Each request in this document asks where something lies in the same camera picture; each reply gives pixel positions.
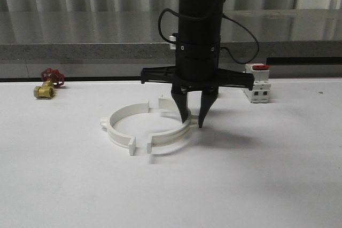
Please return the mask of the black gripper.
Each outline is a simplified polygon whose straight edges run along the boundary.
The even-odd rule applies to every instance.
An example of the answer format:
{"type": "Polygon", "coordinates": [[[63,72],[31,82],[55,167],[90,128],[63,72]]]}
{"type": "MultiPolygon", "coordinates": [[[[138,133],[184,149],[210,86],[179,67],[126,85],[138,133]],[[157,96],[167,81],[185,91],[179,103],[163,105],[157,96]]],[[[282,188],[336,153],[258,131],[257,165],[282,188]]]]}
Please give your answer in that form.
{"type": "Polygon", "coordinates": [[[179,110],[182,122],[188,118],[187,92],[202,91],[198,115],[198,127],[217,99],[218,87],[253,89],[253,75],[218,68],[220,45],[191,45],[178,42],[176,65],[143,68],[141,83],[158,82],[172,85],[172,97],[179,110]]]}

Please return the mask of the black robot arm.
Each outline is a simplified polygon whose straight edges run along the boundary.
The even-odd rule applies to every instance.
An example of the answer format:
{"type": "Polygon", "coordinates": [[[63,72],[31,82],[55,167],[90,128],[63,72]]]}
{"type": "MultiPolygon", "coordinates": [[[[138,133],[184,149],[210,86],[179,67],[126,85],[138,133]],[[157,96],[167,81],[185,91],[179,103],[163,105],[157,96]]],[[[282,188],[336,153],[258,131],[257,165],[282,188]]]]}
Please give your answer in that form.
{"type": "Polygon", "coordinates": [[[172,97],[182,121],[188,118],[188,92],[201,92],[199,127],[216,101],[219,87],[252,90],[254,76],[219,68],[221,21],[225,0],[179,0],[178,12],[164,9],[178,17],[175,66],[143,68],[141,82],[172,84],[172,97]]]}

